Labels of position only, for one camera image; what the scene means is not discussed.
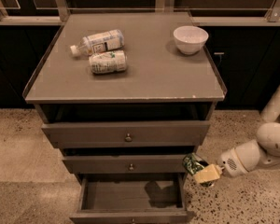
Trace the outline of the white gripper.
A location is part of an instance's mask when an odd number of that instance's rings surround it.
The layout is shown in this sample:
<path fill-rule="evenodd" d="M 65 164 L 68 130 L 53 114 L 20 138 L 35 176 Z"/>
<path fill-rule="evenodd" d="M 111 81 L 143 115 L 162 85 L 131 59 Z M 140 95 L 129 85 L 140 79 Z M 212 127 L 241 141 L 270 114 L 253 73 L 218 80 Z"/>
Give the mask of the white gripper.
<path fill-rule="evenodd" d="M 196 173 L 193 178 L 197 183 L 206 183 L 220 179 L 222 170 L 224 176 L 236 177 L 247 174 L 246 168 L 240 162 L 240 159 L 234 148 L 223 152 L 217 159 L 217 164 L 210 164 Z"/>

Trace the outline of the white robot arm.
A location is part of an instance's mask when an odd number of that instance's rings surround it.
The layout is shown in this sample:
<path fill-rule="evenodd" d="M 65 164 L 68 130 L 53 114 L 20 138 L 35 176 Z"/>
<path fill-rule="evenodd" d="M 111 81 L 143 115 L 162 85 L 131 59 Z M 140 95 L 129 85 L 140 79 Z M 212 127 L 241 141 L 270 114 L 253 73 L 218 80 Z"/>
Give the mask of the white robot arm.
<path fill-rule="evenodd" d="M 280 85 L 260 113 L 265 121 L 256 138 L 223 152 L 216 164 L 209 164 L 193 175 L 197 183 L 204 184 L 220 179 L 222 175 L 236 177 L 258 168 L 280 166 Z"/>

